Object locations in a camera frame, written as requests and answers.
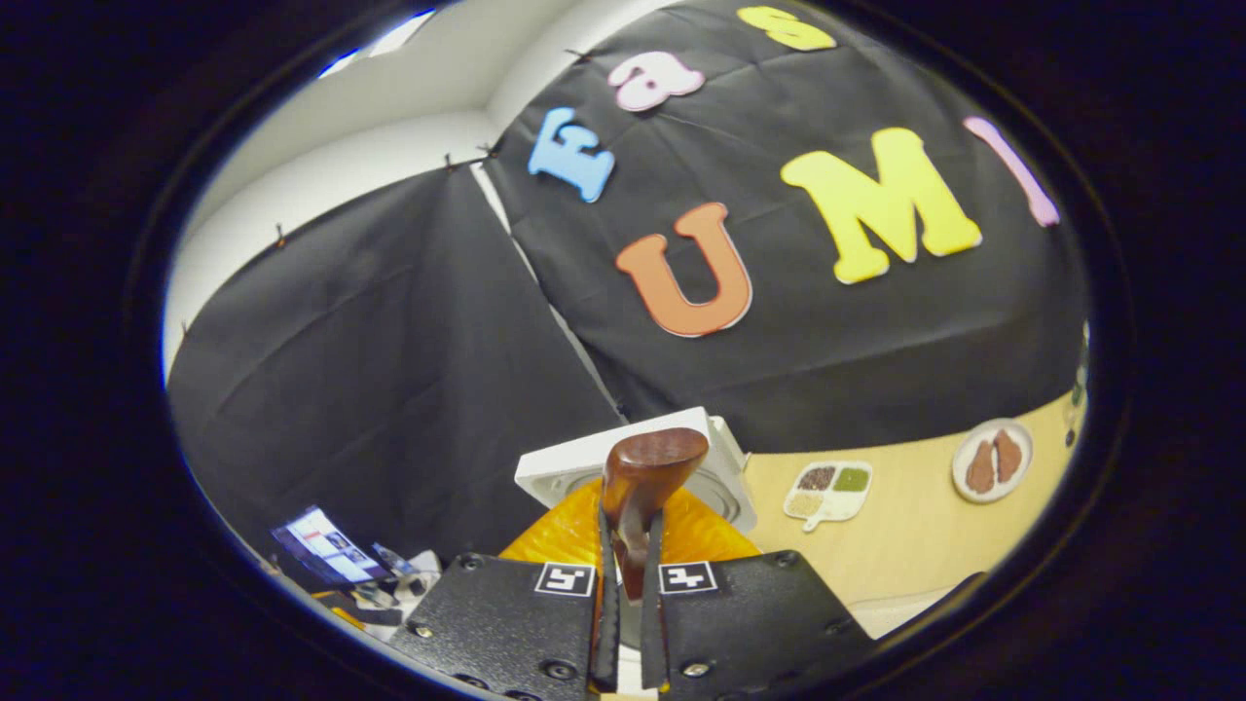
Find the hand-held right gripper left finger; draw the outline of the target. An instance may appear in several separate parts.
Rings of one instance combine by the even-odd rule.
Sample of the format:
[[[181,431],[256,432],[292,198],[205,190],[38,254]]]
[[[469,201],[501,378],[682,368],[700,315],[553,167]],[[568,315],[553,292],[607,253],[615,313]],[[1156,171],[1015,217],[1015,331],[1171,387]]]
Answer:
[[[449,563],[390,644],[501,700],[597,700],[618,680],[619,594],[592,479],[498,557]]]

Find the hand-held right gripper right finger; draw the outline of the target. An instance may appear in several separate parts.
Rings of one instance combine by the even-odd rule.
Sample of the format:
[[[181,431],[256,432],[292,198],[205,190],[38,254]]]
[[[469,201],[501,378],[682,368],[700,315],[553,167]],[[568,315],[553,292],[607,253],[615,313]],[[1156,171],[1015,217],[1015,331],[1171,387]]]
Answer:
[[[650,523],[640,679],[663,700],[782,700],[875,652],[805,555],[763,553],[689,491]]]

